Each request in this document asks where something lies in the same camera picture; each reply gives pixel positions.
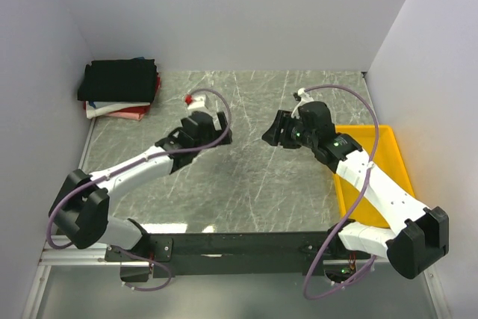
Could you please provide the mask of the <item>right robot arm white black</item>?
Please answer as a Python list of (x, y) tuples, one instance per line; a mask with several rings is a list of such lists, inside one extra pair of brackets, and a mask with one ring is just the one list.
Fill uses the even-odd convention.
[(317, 254), (326, 250), (336, 258), (363, 252), (386, 258), (403, 277), (418, 274), (449, 253), (449, 217), (440, 207), (430, 208), (400, 187), (373, 160), (353, 136), (339, 132), (327, 105), (301, 102), (293, 111), (279, 110), (262, 136), (271, 146), (310, 149), (337, 177), (358, 190), (387, 223), (362, 223), (351, 205), (329, 232)]

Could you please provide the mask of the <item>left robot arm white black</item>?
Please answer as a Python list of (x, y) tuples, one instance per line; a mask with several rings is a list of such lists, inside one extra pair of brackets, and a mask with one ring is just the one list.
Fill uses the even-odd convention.
[(181, 126), (127, 161), (94, 173), (72, 171), (49, 210), (48, 225), (58, 227), (80, 250), (108, 244), (139, 261), (151, 250), (150, 234), (131, 218), (113, 216), (112, 205), (135, 188), (191, 164), (202, 150), (231, 142), (227, 114), (194, 111), (181, 119)]

